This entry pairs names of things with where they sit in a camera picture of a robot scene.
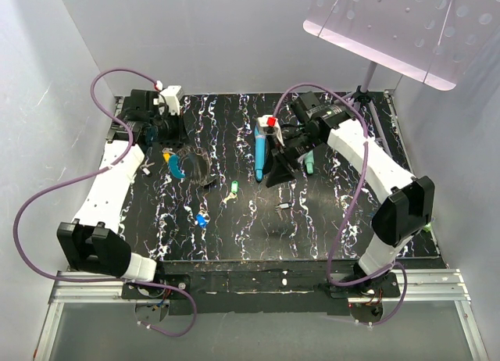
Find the key with black tag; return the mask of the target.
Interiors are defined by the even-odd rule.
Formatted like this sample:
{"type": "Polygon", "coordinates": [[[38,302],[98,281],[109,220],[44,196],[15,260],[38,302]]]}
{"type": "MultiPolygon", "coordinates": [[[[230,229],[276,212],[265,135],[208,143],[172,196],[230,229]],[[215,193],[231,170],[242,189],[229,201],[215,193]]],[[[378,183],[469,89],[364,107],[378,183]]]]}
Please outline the key with black tag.
{"type": "Polygon", "coordinates": [[[278,214],[279,218],[283,219],[283,212],[291,208],[290,202],[282,202],[275,206],[275,212],[278,214]]]}

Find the lilac music stand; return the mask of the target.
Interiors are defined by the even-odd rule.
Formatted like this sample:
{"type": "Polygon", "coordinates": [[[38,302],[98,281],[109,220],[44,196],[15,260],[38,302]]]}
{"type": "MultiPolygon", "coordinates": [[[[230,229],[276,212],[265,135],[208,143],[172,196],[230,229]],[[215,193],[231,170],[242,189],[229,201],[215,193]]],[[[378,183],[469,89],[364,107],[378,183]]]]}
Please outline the lilac music stand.
{"type": "Polygon", "coordinates": [[[452,91],[499,30],[499,0],[310,0],[303,30],[452,91]]]}

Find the key with blue tag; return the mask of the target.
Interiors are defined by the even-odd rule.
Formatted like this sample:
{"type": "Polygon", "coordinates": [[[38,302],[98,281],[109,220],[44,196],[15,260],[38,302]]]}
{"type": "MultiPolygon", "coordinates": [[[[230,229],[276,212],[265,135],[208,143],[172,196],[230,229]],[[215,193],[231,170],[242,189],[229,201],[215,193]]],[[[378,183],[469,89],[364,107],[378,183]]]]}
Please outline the key with blue tag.
{"type": "Polygon", "coordinates": [[[200,226],[200,228],[205,229],[208,226],[209,223],[209,216],[207,213],[200,212],[196,215],[195,217],[197,225],[200,226]]]}

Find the blue toy microphone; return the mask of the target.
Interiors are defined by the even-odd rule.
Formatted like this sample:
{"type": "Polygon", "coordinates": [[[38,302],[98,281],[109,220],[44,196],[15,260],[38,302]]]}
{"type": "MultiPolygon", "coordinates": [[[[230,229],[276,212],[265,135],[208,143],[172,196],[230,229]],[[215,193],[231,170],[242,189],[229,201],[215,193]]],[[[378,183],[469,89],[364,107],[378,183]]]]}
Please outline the blue toy microphone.
{"type": "Polygon", "coordinates": [[[255,138],[255,180],[261,182],[263,179],[263,168],[266,161],[266,136],[259,132],[258,127],[254,129],[255,138]]]}

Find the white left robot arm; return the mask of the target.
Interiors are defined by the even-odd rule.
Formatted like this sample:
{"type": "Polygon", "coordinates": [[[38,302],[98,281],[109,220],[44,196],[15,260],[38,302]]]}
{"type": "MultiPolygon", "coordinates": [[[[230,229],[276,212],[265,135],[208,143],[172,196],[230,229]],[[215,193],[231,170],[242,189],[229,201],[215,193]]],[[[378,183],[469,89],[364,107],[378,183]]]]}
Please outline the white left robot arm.
{"type": "Polygon", "coordinates": [[[136,172],[154,145],[179,148],[187,142],[179,85],[162,91],[134,89],[120,104],[117,118],[106,137],[99,174],[70,223],[56,232],[70,268],[129,281],[149,298],[160,297],[166,279],[156,273],[155,260],[134,253],[119,235],[120,217],[136,172]]]}

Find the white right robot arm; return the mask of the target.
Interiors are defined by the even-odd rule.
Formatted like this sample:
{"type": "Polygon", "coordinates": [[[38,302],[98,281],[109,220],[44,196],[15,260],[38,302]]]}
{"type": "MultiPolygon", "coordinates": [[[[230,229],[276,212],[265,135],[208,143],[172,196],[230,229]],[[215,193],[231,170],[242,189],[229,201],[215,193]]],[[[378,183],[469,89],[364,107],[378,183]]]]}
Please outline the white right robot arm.
{"type": "Polygon", "coordinates": [[[328,105],[310,91],[298,96],[291,109],[299,124],[288,136],[283,135],[276,116],[256,120],[270,148],[262,169],[266,186],[293,181],[306,154],[320,145],[340,153],[358,171],[359,184],[368,184],[380,203],[371,221],[373,236],[353,274],[347,280],[329,282],[337,287],[354,286],[362,296],[374,295],[382,286],[380,276],[431,221],[434,182],[397,164],[368,135],[364,118],[342,97],[328,105]]]}

